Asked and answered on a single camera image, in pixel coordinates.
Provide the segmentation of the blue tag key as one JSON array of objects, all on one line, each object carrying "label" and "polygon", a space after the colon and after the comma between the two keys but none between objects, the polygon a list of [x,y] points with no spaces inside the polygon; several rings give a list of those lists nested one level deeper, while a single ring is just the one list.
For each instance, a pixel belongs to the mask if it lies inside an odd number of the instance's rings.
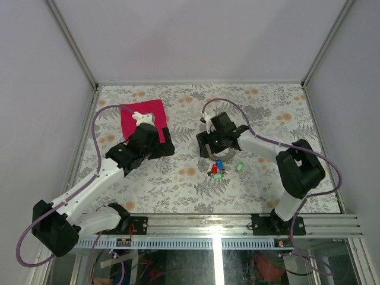
[{"label": "blue tag key", "polygon": [[220,159],[216,160],[216,165],[219,171],[222,171],[224,169],[224,164]]}]

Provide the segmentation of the red tag key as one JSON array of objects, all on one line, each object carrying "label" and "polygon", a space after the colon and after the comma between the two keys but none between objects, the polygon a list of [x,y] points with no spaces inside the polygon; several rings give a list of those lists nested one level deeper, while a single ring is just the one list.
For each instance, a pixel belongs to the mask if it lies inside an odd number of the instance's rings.
[{"label": "red tag key", "polygon": [[207,173],[208,176],[213,176],[218,173],[218,167],[216,164],[213,164],[211,170]]}]

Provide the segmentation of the green tag key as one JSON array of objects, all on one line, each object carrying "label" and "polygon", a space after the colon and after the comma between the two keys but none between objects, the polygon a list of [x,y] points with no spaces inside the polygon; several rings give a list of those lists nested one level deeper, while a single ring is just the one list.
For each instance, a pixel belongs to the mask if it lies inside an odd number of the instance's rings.
[{"label": "green tag key", "polygon": [[236,172],[241,172],[244,168],[244,163],[240,161],[236,166]]},{"label": "green tag key", "polygon": [[221,180],[221,179],[224,179],[226,175],[228,175],[229,172],[224,172],[224,173],[213,173],[211,175],[211,177],[214,179],[214,180]]}]

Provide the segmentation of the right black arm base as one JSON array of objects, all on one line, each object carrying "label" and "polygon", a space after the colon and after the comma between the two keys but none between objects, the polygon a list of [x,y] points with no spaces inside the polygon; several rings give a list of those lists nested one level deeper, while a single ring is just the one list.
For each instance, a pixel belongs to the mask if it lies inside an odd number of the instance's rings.
[{"label": "right black arm base", "polygon": [[290,236],[290,228],[293,221],[293,235],[305,236],[305,224],[301,217],[291,218],[289,221],[283,221],[282,219],[269,214],[252,214],[251,225],[248,227],[252,229],[255,236]]}]

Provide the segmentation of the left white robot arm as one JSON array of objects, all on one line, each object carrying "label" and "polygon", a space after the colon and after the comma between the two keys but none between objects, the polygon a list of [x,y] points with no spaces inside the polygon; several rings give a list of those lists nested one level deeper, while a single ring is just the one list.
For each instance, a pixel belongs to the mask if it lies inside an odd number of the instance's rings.
[{"label": "left white robot arm", "polygon": [[54,256],[62,257],[79,239],[95,233],[130,233],[130,213],[117,202],[92,213],[85,213],[85,209],[103,191],[140,167],[144,159],[159,159],[174,153],[168,128],[141,123],[126,142],[110,148],[97,169],[81,182],[50,203],[41,200],[33,207],[32,234]]}]

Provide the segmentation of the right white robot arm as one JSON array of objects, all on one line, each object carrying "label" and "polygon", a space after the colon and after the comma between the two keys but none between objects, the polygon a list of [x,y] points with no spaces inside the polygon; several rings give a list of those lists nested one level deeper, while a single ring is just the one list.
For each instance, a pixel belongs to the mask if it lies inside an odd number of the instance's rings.
[{"label": "right white robot arm", "polygon": [[197,135],[199,154],[208,158],[226,149],[254,153],[274,162],[278,167],[284,192],[273,209],[271,228],[284,234],[292,227],[296,210],[311,189],[325,178],[325,170],[306,140],[299,139],[290,147],[259,138],[247,125],[236,126],[226,112],[218,115],[203,113],[201,122],[206,130]]}]

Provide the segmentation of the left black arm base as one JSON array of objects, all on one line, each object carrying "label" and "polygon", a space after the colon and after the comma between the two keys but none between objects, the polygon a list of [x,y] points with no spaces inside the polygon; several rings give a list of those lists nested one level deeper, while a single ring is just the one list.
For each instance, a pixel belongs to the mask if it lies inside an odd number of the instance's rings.
[{"label": "left black arm base", "polygon": [[118,229],[119,235],[145,236],[148,229],[148,217],[132,216],[124,219]]}]

